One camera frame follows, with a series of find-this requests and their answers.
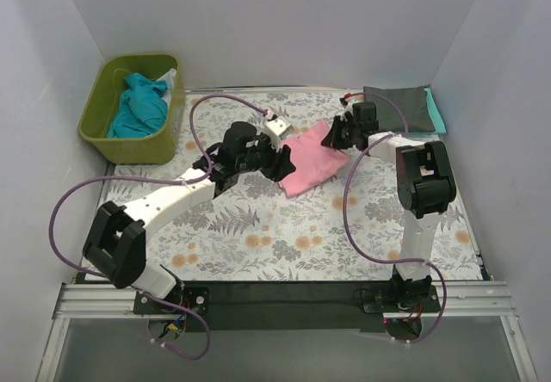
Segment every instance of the pink towel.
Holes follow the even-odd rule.
[[[328,180],[349,161],[343,152],[321,146],[328,132],[329,124],[320,121],[300,136],[283,142],[291,147],[291,162],[296,167],[294,173],[279,183],[287,197],[295,197]]]

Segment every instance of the gray wall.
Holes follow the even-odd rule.
[[[433,88],[482,255],[551,380],[551,0],[476,0]]]
[[[76,182],[105,162],[77,136],[102,62],[71,0],[0,0],[0,380],[34,380],[62,280],[47,221]],[[67,203],[57,229],[77,260],[97,202],[88,188]]]
[[[167,51],[188,87],[429,83],[473,0],[74,0],[106,58]]]

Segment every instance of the purple cable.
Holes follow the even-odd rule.
[[[362,93],[356,93],[356,94],[353,94],[351,96],[357,96],[357,95],[361,95]],[[400,118],[402,119],[402,122],[404,123],[404,129],[406,130],[406,133],[408,133],[409,131],[409,127],[407,125],[407,122],[406,122],[406,118],[404,117],[404,115],[401,113],[401,111],[399,110],[398,106],[395,105],[393,102],[391,102],[390,100],[388,100],[386,97],[382,96],[382,95],[378,95],[378,94],[370,94],[368,93],[368,95],[372,95],[372,96],[378,96],[379,98],[383,99],[384,101],[388,102],[388,104],[390,104],[399,114]],[[352,247],[354,248],[354,250],[356,252],[358,252],[360,254],[360,256],[368,259],[370,262],[373,262],[373,263],[379,263],[379,264],[401,264],[401,263],[411,263],[411,262],[418,262],[418,263],[423,263],[427,266],[429,266],[430,268],[434,269],[436,271],[436,274],[438,275],[438,278],[440,279],[440,281],[442,282],[442,290],[443,290],[443,296],[442,296],[442,306],[441,306],[441,309],[440,311],[438,312],[438,316],[436,316],[436,320],[435,322],[432,324],[432,326],[423,334],[421,335],[420,337],[418,337],[417,339],[414,339],[412,341],[410,341],[410,343],[417,343],[417,342],[421,342],[423,341],[424,339],[426,339],[430,334],[432,334],[432,332],[434,332],[434,330],[438,327],[438,324],[440,324],[441,320],[442,320],[442,316],[443,316],[443,313],[444,313],[444,309],[446,308],[446,303],[448,301],[448,289],[446,288],[446,283],[445,283],[445,280],[444,280],[444,277],[442,275],[442,273],[440,272],[440,270],[430,261],[426,261],[425,259],[421,259],[421,258],[408,258],[408,259],[399,259],[399,260],[383,260],[383,259],[377,259],[375,257],[372,257],[370,255],[368,255],[367,253],[365,253],[362,249],[360,249],[358,247],[358,245],[356,244],[356,242],[354,241],[354,238],[352,237],[352,233],[350,232],[350,224],[348,222],[348,213],[347,213],[347,200],[348,200],[348,191],[349,191],[349,188],[350,188],[350,184],[352,183],[352,177],[354,175],[354,173],[356,172],[356,169],[358,168],[358,165],[360,164],[360,162],[362,161],[362,158],[364,158],[365,156],[367,156],[369,154],[369,152],[375,147],[377,146],[378,144],[380,144],[381,142],[383,142],[385,139],[390,139],[391,137],[393,137],[392,134],[388,134],[378,140],[376,140],[372,145],[369,145],[368,148],[366,148],[365,150],[362,151],[362,153],[360,154],[360,156],[356,159],[356,161],[354,162],[354,164],[352,165],[352,169],[350,170],[350,173],[348,175],[348,178],[346,179],[346,183],[344,184],[344,195],[343,195],[343,222],[344,222],[344,231],[346,233],[346,237],[348,238],[348,240],[350,241],[350,244],[352,244]],[[360,336],[363,336],[363,337],[369,337],[369,338],[374,338],[374,339],[378,339],[378,340],[385,340],[384,338],[381,338],[379,336],[365,336],[365,335],[360,335]]]
[[[52,215],[50,216],[50,222],[48,224],[48,238],[49,238],[49,241],[50,241],[50,247],[52,247],[53,253],[55,253],[55,255],[58,257],[58,259],[60,259],[60,261],[65,263],[67,266],[70,266],[70,267],[72,267],[72,268],[74,268],[74,269],[76,269],[80,272],[83,272],[83,273],[86,273],[86,274],[93,274],[94,276],[103,277],[103,274],[101,274],[99,272],[96,272],[94,270],[91,270],[89,268],[83,268],[82,266],[79,266],[76,263],[71,262],[69,259],[67,259],[65,256],[63,256],[61,254],[61,252],[59,251],[58,246],[55,243],[55,238],[53,236],[53,231],[54,231],[54,226],[55,226],[55,219],[58,216],[59,209],[61,208],[61,206],[63,205],[65,200],[67,200],[71,194],[73,194],[75,191],[79,190],[80,188],[82,188],[84,186],[87,186],[87,185],[89,185],[93,182],[107,182],[107,181],[150,182],[152,184],[164,184],[164,185],[168,185],[168,186],[181,186],[183,184],[193,184],[195,182],[200,182],[202,180],[205,180],[207,177],[209,177],[211,175],[211,173],[213,172],[213,161],[211,160],[211,158],[208,156],[207,152],[203,148],[203,146],[201,144],[201,141],[199,140],[199,137],[197,136],[197,132],[195,130],[195,125],[194,125],[194,122],[193,122],[193,116],[194,116],[195,109],[199,106],[199,104],[201,104],[202,102],[204,102],[204,101],[206,101],[210,98],[227,98],[229,100],[234,100],[234,101],[237,101],[237,102],[241,102],[245,106],[254,109],[255,111],[257,111],[258,113],[260,113],[264,116],[267,114],[267,111],[262,110],[261,108],[257,107],[256,105],[251,104],[250,102],[248,102],[246,100],[243,100],[239,97],[233,96],[233,95],[230,95],[230,96],[226,95],[226,94],[205,95],[202,98],[200,98],[199,100],[197,100],[195,102],[195,104],[193,105],[193,107],[191,108],[191,110],[189,111],[189,129],[191,131],[191,134],[193,135],[193,138],[194,138],[195,142],[197,143],[197,146],[199,147],[199,150],[201,151],[201,154],[207,159],[207,163],[208,163],[208,170],[203,176],[197,177],[197,178],[194,178],[194,179],[190,179],[190,180],[184,180],[184,181],[182,181],[182,180],[159,180],[159,179],[156,179],[156,178],[143,178],[143,177],[133,177],[133,176],[100,176],[100,177],[90,178],[89,180],[85,180],[83,182],[80,182],[76,186],[73,186],[72,188],[69,188],[69,190],[67,190],[65,192],[65,194],[63,194],[61,196],[61,198],[58,200],[56,205],[53,207]],[[205,331],[207,332],[207,346],[203,349],[203,351],[200,354],[198,354],[197,356],[192,356],[192,355],[184,353],[182,350],[176,348],[175,346],[172,346],[172,345],[166,344],[166,343],[165,343],[165,347],[167,347],[169,350],[179,354],[180,356],[182,356],[186,359],[198,360],[198,359],[202,358],[207,353],[208,349],[210,348],[210,329],[208,328],[207,322],[205,322],[205,320],[201,316],[199,316],[194,311],[191,311],[190,309],[187,309],[183,306],[175,305],[175,304],[172,304],[172,303],[167,302],[165,300],[159,299],[159,298],[157,298],[157,297],[155,297],[155,296],[153,296],[152,294],[149,294],[149,293],[145,293],[145,295],[148,298],[150,298],[151,300],[154,300],[157,303],[160,303],[161,305],[166,305],[166,306],[178,309],[180,311],[183,311],[185,313],[188,313],[191,316],[195,317],[197,320],[199,320],[199,322],[201,322],[201,325],[203,326],[203,328],[205,328]],[[161,341],[160,339],[155,339],[155,342],[161,343],[161,344],[163,343],[163,341]]]
[[[199,316],[197,314],[197,312],[195,312],[191,309],[188,309],[187,307],[183,307],[183,306],[171,303],[171,302],[167,302],[166,300],[162,300],[162,299],[160,299],[156,296],[153,296],[152,294],[150,294],[148,292],[143,292],[142,294],[144,294],[146,297],[153,300],[154,302],[160,303],[161,305],[171,307],[173,309],[178,309],[179,311],[181,311],[181,312],[183,312],[187,315],[193,316],[195,319],[197,319],[201,323],[201,325],[203,326],[203,329],[205,330],[205,332],[207,334],[207,343],[205,344],[205,348],[197,355],[186,354],[185,352],[183,352],[181,349],[177,348],[176,346],[171,345],[170,343],[166,343],[165,341],[163,341],[161,339],[154,338],[153,340],[156,343],[163,346],[164,348],[167,348],[167,349],[171,350],[172,352],[174,352],[176,354],[179,354],[183,358],[189,359],[189,360],[198,360],[198,359],[202,358],[205,354],[207,354],[208,350],[210,349],[210,336],[211,335],[210,335],[210,329],[208,328],[208,324],[207,324],[207,322],[205,322],[205,319],[203,319],[201,316]]]

